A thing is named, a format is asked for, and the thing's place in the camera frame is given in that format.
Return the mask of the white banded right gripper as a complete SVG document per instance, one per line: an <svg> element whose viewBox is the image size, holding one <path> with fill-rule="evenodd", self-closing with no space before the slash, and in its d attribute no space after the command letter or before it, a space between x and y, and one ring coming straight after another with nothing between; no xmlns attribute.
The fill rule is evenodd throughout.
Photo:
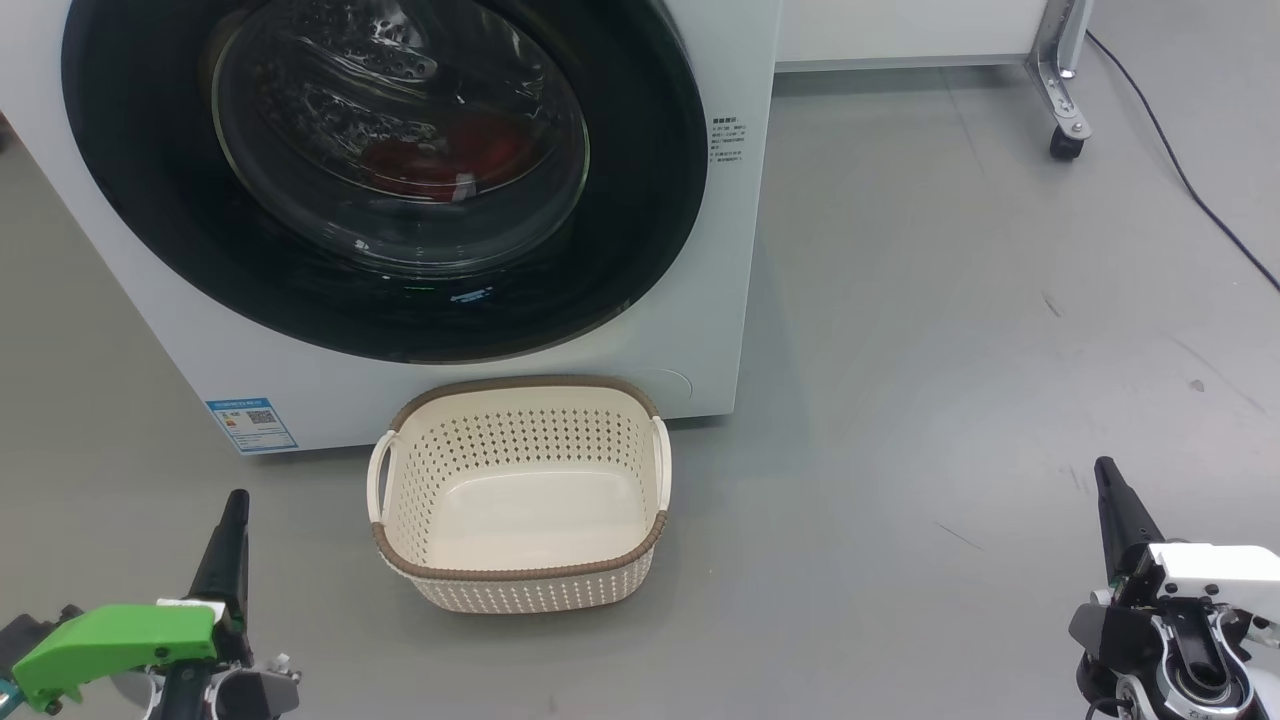
<svg viewBox="0 0 1280 720"><path fill-rule="evenodd" d="M1069 624L1084 720L1280 720L1280 556L1252 544L1165 543L1112 457L1094 461L1103 565Z"/></svg>

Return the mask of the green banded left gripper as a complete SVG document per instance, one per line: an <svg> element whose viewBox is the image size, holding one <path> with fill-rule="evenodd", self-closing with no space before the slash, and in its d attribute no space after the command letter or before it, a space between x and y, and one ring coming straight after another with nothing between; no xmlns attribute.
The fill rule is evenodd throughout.
<svg viewBox="0 0 1280 720"><path fill-rule="evenodd" d="M301 675L287 657L252 664L248 521L250 493L234 489L188 591L211 602L106 605L65 623L14 666L9 714L55 716L104 678L141 683L141 720L282 720L296 711Z"/></svg>

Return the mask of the washing machine glass door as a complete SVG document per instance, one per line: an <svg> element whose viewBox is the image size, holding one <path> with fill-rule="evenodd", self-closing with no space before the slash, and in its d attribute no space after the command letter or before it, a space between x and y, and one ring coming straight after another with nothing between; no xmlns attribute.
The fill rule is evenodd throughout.
<svg viewBox="0 0 1280 720"><path fill-rule="evenodd" d="M408 277L289 231L241 183L209 101L216 50L265 0L72 0L61 79L111 208L196 290L308 345L406 364L481 363L618 316L672 266L708 176L704 105L662 0L477 0L562 69L590 135L570 223L503 268Z"/></svg>

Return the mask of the red and white garment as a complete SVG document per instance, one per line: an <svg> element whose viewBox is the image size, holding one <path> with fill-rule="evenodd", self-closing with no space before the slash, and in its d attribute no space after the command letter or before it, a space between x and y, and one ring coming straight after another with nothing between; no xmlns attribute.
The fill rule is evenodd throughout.
<svg viewBox="0 0 1280 720"><path fill-rule="evenodd" d="M381 138L360 155L372 188L445 204L517 181L540 161L529 124L486 113L448 120L430 140Z"/></svg>

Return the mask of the cream perforated laundry basket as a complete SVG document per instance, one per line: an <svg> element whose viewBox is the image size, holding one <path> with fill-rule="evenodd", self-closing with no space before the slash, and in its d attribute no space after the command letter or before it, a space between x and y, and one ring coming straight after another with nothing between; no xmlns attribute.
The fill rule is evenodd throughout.
<svg viewBox="0 0 1280 720"><path fill-rule="evenodd" d="M669 433L626 380L530 375L428 391L374 446L383 561L451 612L594 609L645 582L669 515Z"/></svg>

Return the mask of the white washing machine body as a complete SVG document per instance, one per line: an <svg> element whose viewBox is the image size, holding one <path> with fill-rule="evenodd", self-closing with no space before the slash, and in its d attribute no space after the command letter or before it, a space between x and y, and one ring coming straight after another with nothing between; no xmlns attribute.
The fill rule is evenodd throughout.
<svg viewBox="0 0 1280 720"><path fill-rule="evenodd" d="M785 0L662 0L708 137L700 211L667 273L618 316L561 345L440 365L291 338L211 300L151 252L97 187L70 128L61 79L70 1L0 0L0 114L211 416L206 401L268 398L300 446L291 452L372 445L425 391L524 375L618 378L664 418L732 413Z"/></svg>

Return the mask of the stainless steel washing machine drum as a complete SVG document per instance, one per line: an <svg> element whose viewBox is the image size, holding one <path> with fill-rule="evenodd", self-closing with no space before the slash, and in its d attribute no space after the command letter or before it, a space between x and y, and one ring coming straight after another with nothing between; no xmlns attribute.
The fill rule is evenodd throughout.
<svg viewBox="0 0 1280 720"><path fill-rule="evenodd" d="M477 0L265 0L216 50L207 95L221 150L255 199L320 249L385 274L515 263L570 223L590 169L562 69ZM370 143L430 140L474 113L525 122L541 161L454 204L364 178Z"/></svg>

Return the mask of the blue energy label sticker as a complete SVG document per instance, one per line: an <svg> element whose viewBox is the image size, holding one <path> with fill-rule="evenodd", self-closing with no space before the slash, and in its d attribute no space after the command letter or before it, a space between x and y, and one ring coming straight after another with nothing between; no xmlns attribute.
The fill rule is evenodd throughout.
<svg viewBox="0 0 1280 720"><path fill-rule="evenodd" d="M233 398L206 401L205 404L242 455L300 450L294 437L268 398Z"/></svg>

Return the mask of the grey metal leg with caster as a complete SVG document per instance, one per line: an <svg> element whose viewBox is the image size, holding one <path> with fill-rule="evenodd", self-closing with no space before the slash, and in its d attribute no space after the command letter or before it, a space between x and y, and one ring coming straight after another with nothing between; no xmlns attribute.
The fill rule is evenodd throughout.
<svg viewBox="0 0 1280 720"><path fill-rule="evenodd" d="M1044 12L1024 60L1057 123L1050 138L1050 156L1057 161L1078 159L1092 135L1068 86L1076 73L1092 4L1093 0L1044 0Z"/></svg>

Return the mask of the white partition panel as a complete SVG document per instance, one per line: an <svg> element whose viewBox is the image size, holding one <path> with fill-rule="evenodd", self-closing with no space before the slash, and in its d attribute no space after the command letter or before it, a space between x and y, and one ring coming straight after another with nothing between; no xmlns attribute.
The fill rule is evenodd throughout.
<svg viewBox="0 0 1280 720"><path fill-rule="evenodd" d="M778 73L1018 64L1047 0L783 0Z"/></svg>

